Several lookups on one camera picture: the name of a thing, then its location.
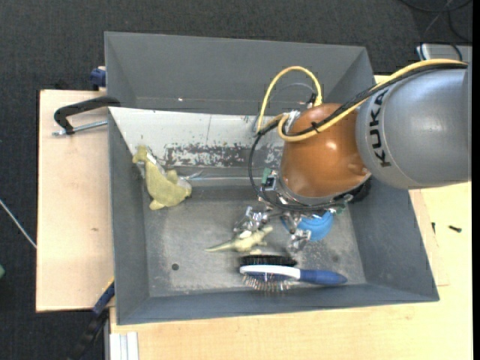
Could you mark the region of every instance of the kuka logo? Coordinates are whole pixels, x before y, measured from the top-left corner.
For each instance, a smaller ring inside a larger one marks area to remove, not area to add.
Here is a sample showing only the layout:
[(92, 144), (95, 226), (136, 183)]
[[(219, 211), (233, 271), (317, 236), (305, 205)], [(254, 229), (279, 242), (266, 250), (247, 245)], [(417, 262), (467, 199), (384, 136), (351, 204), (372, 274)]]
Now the kuka logo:
[(382, 148), (382, 138), (380, 137), (380, 131), (378, 129), (379, 121), (377, 118), (382, 110), (383, 97), (388, 91), (389, 90), (387, 89), (376, 97), (374, 104), (376, 104), (378, 108), (376, 108), (376, 111), (373, 109), (370, 111), (370, 136), (372, 138), (372, 148), (374, 150), (373, 153), (380, 160), (380, 165), (382, 168), (390, 167), (391, 164), (386, 161), (386, 154)]

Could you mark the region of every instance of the toy dinosaur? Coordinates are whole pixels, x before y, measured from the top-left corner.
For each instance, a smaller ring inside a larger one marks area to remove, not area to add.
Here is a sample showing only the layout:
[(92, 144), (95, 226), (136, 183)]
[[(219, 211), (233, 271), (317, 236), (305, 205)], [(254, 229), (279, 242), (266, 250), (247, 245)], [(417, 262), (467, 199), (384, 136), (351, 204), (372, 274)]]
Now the toy dinosaur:
[(179, 178), (174, 169), (165, 172), (161, 166), (158, 166), (146, 146), (137, 147), (132, 161), (135, 164), (139, 161), (145, 163), (145, 183), (148, 193), (153, 197), (150, 203), (152, 211), (177, 206), (185, 197), (191, 195), (191, 185), (183, 178)]
[(225, 243), (215, 245), (205, 249), (207, 252), (221, 252), (221, 251), (237, 251), (237, 252), (251, 252), (255, 245), (267, 245), (263, 238), (267, 236), (273, 228), (271, 226), (264, 226), (256, 231), (244, 231), (236, 235), (232, 240)]

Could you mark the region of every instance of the wooden table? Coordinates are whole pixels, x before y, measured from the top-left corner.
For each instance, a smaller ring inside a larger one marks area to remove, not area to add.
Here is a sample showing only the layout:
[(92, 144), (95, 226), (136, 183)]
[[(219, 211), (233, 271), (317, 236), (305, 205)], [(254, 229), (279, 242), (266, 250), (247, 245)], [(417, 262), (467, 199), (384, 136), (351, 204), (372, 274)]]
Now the wooden table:
[[(57, 108), (98, 95), (104, 93), (40, 93), (38, 312), (91, 308), (113, 275), (107, 129), (51, 136), (59, 129)], [(72, 123), (104, 118), (99, 109)], [(113, 307), (111, 331), (138, 332), (142, 360), (470, 359), (471, 183), (410, 195), (440, 285), (438, 302), (142, 325), (116, 325)]]

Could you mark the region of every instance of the wooden board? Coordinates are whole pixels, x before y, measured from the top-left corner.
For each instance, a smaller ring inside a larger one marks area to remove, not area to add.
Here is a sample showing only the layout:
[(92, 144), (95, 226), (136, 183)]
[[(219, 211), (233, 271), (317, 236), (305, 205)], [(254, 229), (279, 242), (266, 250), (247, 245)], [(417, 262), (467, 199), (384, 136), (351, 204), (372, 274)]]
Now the wooden board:
[[(107, 127), (75, 136), (53, 113), (104, 92), (40, 93), (38, 136), (37, 311), (91, 308), (113, 276)], [(71, 117), (73, 126), (105, 119), (106, 109)]]

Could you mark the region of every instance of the yellow cable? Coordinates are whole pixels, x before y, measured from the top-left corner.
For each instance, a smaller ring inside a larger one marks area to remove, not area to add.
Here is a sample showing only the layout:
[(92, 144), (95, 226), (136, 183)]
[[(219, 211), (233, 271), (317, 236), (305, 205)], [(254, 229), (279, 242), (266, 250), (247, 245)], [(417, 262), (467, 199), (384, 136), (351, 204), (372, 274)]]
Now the yellow cable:
[(315, 88), (316, 88), (317, 96), (316, 96), (315, 102), (313, 103), (313, 106), (316, 107), (317, 105), (320, 105), (322, 103), (322, 88), (320, 87), (320, 83), (318, 82), (317, 78), (313, 73), (311, 73), (307, 68), (299, 67), (298, 65), (285, 68), (284, 70), (281, 70), (277, 76), (274, 77), (274, 79), (271, 81), (270, 85), (268, 86), (267, 92), (265, 93), (265, 97), (263, 98), (262, 108), (260, 110), (260, 114), (258, 117), (258, 124), (256, 126), (257, 133), (260, 132), (262, 128), (264, 128), (262, 126), (263, 115), (265, 113), (265, 108), (267, 107), (267, 103), (269, 102), (269, 97), (270, 97), (270, 94), (272, 93), (273, 87), (283, 75), (288, 74), (290, 71), (301, 71), (307, 74), (313, 80), (313, 84), (315, 84)]
[[(386, 79), (385, 81), (376, 84), (372, 89), (377, 89), (379, 87), (382, 87), (386, 83), (388, 83), (389, 81), (392, 81), (393, 79), (396, 79), (397, 77), (400, 77), (404, 74), (407, 74), (410, 71), (414, 71), (417, 68), (421, 68), (421, 67), (424, 67), (426, 65), (438, 65), (438, 64), (456, 64), (456, 65), (462, 64), (462, 65), (467, 65), (467, 63), (464, 63), (462, 61), (455, 61), (455, 60), (450, 60), (450, 59), (446, 59), (446, 58), (434, 58), (434, 59), (431, 59), (431, 60), (419, 61), (417, 63), (408, 65), (408, 66), (398, 70), (397, 72), (395, 72), (391, 76), (389, 76), (388, 79)], [(297, 136), (287, 136), (283, 132), (283, 126), (288, 119), (288, 115), (285, 115), (284, 117), (282, 117), (282, 119), (278, 123), (278, 128), (277, 128), (278, 135), (283, 140), (289, 141), (289, 142), (297, 142), (297, 141), (306, 140), (306, 139), (308, 139), (312, 136), (315, 136), (319, 132), (322, 132), (325, 129), (331, 127), (333, 124), (339, 122), (341, 119), (343, 119), (349, 113), (351, 113), (355, 108), (362, 105), (366, 100), (367, 99), (364, 99), (364, 100), (358, 102), (357, 104), (351, 106), (349, 109), (345, 110), (340, 115), (336, 116), (335, 118), (333, 118), (329, 122), (325, 123), (324, 125), (321, 125), (321, 126), (317, 127), (316, 129), (311, 130), (310, 132), (307, 132), (307, 133), (302, 134), (302, 135), (297, 135)]]

